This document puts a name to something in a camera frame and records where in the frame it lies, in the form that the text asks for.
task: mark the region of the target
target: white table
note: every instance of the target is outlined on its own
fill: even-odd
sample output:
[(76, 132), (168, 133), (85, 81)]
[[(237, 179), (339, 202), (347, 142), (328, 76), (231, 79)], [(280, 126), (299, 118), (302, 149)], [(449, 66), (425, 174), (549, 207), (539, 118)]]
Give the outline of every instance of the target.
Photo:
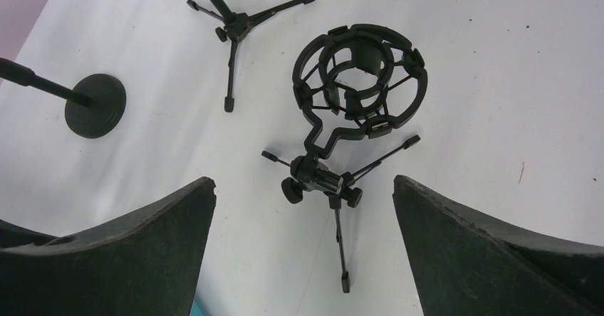
[[(244, 41), (232, 114), (222, 110), (229, 46), (185, 1), (48, 2), (17, 62), (67, 86), (113, 74), (127, 108), (88, 140), (67, 128), (64, 101), (2, 84), (2, 219), (66, 235), (211, 177), (218, 200), (197, 293), (210, 315), (421, 315), (392, 205), (397, 174), (518, 226), (604, 245), (603, 0), (317, 0)], [(254, 13), (285, 0), (226, 1)], [(408, 37), (429, 85), (405, 127), (342, 141), (328, 160), (354, 170), (423, 138), (364, 178), (361, 205), (343, 210), (344, 295), (326, 198), (290, 205), (288, 171), (260, 153), (304, 153), (293, 63), (317, 35), (354, 23)]]

